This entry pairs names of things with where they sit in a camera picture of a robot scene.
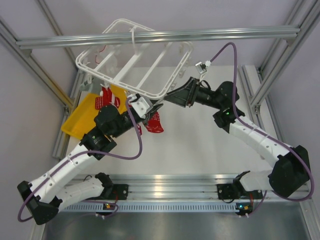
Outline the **red patterned sock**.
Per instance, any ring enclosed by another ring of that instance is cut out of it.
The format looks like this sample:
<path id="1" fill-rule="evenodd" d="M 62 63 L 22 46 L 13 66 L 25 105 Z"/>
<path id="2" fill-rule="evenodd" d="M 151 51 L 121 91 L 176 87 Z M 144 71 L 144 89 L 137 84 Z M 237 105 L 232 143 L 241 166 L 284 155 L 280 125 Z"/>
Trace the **red patterned sock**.
<path id="1" fill-rule="evenodd" d="M 100 110 L 102 107 L 104 107 L 104 98 L 102 96 L 96 97 L 95 98 L 95 103 L 94 103 L 94 107 L 96 110 Z"/>

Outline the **white plastic clip hanger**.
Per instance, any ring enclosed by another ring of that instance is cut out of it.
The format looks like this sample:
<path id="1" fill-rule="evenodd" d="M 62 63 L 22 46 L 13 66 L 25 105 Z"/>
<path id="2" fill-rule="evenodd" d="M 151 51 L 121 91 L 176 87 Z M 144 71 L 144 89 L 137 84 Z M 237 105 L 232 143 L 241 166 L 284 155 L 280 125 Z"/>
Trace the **white plastic clip hanger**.
<path id="1" fill-rule="evenodd" d="M 151 100 L 162 99 L 184 76 L 194 48 L 188 41 L 138 43 L 136 35 L 150 31 L 131 20 L 117 19 L 104 33 L 127 33 L 129 42 L 91 46 L 76 57 L 75 63 L 89 77 L 107 85 Z"/>

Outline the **red white striped sock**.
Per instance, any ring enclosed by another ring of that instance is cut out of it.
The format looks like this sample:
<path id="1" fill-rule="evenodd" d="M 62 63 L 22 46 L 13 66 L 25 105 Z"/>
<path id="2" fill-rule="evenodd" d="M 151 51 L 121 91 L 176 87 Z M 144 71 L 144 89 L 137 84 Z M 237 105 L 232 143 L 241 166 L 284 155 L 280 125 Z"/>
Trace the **red white striped sock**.
<path id="1" fill-rule="evenodd" d="M 122 88 L 116 86 L 108 88 L 102 87 L 100 97 L 103 97 L 104 106 L 113 105 L 120 113 L 126 109 L 125 101 L 127 96 L 125 90 Z"/>

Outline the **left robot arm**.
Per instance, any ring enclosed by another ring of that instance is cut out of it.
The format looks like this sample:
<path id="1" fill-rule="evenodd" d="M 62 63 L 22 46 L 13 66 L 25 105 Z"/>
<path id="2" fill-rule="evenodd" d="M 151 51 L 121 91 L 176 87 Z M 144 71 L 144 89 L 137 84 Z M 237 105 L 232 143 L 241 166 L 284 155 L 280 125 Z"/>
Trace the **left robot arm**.
<path id="1" fill-rule="evenodd" d="M 142 138 L 138 123 L 146 123 L 163 104 L 156 104 L 141 118 L 133 103 L 127 103 L 127 110 L 119 113 L 114 105 L 102 107 L 94 118 L 95 127 L 86 133 L 76 147 L 52 169 L 32 181 L 22 181 L 17 189 L 23 199 L 18 212 L 18 221 L 23 223 L 24 208 L 37 225 L 51 221 L 61 210 L 90 198 L 107 199 L 113 194 L 113 182 L 104 173 L 97 174 L 92 180 L 77 185 L 66 186 L 76 175 L 103 157 L 132 161 L 143 152 Z M 134 156 L 122 156 L 112 153 L 117 138 L 134 129 L 138 138 L 139 150 Z"/>

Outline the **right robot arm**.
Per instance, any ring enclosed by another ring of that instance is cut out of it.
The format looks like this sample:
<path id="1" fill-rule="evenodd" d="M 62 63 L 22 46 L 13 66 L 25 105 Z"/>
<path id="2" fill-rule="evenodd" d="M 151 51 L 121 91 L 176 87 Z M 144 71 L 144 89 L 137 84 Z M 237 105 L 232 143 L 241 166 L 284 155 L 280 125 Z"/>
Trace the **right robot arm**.
<path id="1" fill-rule="evenodd" d="M 213 115 L 216 125 L 242 140 L 270 165 L 270 170 L 248 170 L 233 179 L 233 192 L 238 198 L 243 199 L 252 191 L 262 190 L 288 199 L 311 180 L 308 151 L 301 145 L 291 147 L 273 139 L 247 118 L 233 103 L 239 95 L 231 81 L 224 81 L 216 90 L 211 90 L 209 86 L 203 86 L 199 79 L 191 77 L 164 99 L 181 107 L 198 103 L 217 109 Z"/>

